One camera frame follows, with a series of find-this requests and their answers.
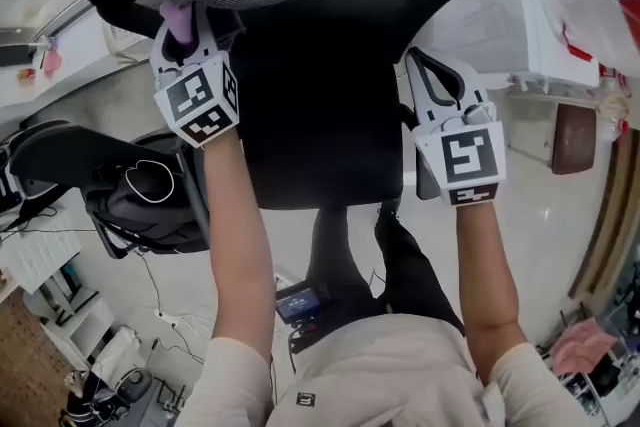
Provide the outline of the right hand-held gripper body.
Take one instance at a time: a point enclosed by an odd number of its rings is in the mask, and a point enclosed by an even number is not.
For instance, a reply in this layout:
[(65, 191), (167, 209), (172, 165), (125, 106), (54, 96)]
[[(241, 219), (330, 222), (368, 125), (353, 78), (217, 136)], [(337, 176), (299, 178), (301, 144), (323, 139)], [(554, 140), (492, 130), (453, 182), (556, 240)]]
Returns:
[(506, 179), (506, 146), (487, 90), (472, 88), (450, 106), (434, 103), (426, 88), (412, 96), (418, 197), (451, 207), (493, 201)]

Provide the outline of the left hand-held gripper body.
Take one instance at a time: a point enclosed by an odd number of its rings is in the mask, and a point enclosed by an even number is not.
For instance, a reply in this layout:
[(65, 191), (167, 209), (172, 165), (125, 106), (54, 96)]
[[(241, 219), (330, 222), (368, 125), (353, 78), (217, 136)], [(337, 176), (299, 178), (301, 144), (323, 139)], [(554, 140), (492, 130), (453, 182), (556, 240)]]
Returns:
[(154, 100), (169, 129), (189, 145), (200, 148), (238, 125), (238, 81), (226, 51), (215, 51), (200, 63), (190, 58), (180, 66), (155, 48), (150, 64)]

